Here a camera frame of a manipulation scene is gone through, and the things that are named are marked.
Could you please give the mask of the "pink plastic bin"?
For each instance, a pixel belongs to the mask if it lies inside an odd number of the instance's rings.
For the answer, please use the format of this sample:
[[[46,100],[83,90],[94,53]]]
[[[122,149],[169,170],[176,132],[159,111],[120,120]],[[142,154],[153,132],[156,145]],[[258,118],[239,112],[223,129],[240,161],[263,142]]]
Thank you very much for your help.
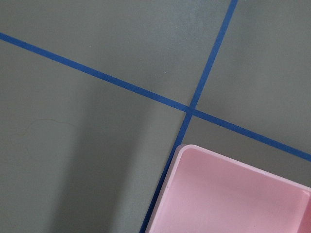
[[[311,189],[196,145],[177,148],[149,233],[308,233]]]

